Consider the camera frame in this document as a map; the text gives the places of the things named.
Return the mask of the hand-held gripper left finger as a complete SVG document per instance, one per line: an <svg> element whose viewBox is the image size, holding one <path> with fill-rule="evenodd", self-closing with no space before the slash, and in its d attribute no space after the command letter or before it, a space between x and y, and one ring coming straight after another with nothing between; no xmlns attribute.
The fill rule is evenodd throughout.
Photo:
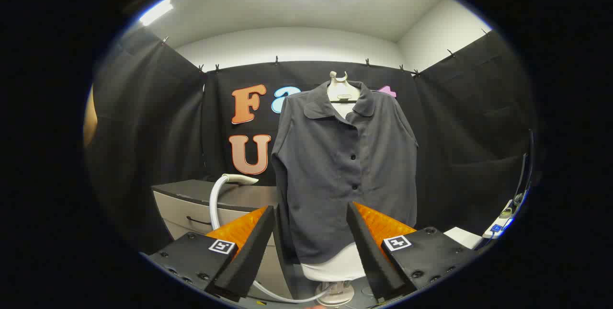
<svg viewBox="0 0 613 309"><path fill-rule="evenodd" d="M273 206L263 206L205 235L186 233L148 261L197 292L239 300L256 280L274 220Z"/></svg>

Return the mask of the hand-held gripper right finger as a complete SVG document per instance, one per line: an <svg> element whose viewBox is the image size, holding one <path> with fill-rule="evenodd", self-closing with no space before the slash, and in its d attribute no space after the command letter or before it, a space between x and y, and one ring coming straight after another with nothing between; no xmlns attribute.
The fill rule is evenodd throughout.
<svg viewBox="0 0 613 309"><path fill-rule="evenodd" d="M416 230L357 202L348 203L346 221L379 302L432 287L478 257L437 228Z"/></svg>

